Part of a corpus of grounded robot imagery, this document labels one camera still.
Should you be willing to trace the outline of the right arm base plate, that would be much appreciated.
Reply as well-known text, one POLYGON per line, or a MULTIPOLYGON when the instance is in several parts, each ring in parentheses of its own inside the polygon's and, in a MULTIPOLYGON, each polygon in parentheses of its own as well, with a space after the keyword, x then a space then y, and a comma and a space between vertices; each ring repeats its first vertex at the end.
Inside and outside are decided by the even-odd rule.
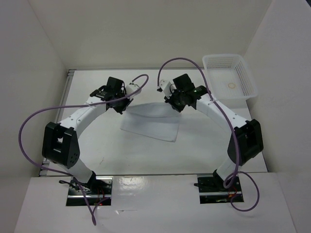
POLYGON ((224 189, 216 185, 212 174, 199 174, 194 186, 198 188, 200 204, 230 203, 232 198, 233 202, 244 202, 239 178, 232 187, 224 189))

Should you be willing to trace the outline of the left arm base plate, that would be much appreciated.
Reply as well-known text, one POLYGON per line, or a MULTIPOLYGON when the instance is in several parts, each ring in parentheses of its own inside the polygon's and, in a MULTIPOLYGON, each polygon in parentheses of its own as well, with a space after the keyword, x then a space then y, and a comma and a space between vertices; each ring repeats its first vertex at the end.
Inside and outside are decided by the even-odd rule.
MULTIPOLYGON (((99 176, 97 177, 97 180, 102 181, 104 184, 95 191, 83 187, 88 203, 90 206, 95 206, 96 204, 99 204, 100 206, 110 206, 113 178, 99 176)), ((69 188, 66 206, 86 206, 82 191, 73 179, 71 179, 70 182, 59 180, 59 183, 66 184, 69 188)))

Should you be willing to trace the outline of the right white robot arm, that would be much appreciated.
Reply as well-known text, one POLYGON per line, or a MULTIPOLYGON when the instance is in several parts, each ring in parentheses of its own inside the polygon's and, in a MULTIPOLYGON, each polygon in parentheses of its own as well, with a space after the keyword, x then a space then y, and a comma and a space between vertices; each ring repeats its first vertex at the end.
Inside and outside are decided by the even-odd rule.
POLYGON ((174 110, 182 112, 186 106, 190 106, 231 133, 227 158, 213 172, 215 189, 223 191, 231 187, 240 168, 263 151, 260 123, 233 112, 216 100, 205 86, 195 86, 188 74, 181 75, 172 82, 159 81, 157 90, 164 93, 165 102, 174 110))

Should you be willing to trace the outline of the white fabric skirt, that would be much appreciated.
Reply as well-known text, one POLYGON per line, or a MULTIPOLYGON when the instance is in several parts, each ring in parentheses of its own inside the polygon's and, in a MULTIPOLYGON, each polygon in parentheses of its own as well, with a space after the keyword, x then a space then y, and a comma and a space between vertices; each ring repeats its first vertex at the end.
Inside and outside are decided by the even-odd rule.
POLYGON ((181 114, 169 104, 151 102, 127 107, 120 129, 130 133, 175 142, 181 114))

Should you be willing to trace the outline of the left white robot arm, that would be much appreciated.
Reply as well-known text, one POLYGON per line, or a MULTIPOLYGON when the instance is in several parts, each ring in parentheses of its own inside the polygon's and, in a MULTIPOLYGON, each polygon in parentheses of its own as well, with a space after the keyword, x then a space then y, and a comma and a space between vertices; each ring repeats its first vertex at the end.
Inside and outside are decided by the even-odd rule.
POLYGON ((124 85, 122 80, 109 77, 107 83, 94 90, 86 100, 86 107, 81 107, 69 117, 58 123, 46 125, 43 138, 42 155, 58 164, 79 182, 79 188, 86 194, 106 186, 96 179, 96 174, 80 159, 78 139, 82 132, 100 115, 112 108, 122 114, 133 101, 128 95, 139 89, 130 83, 124 85))

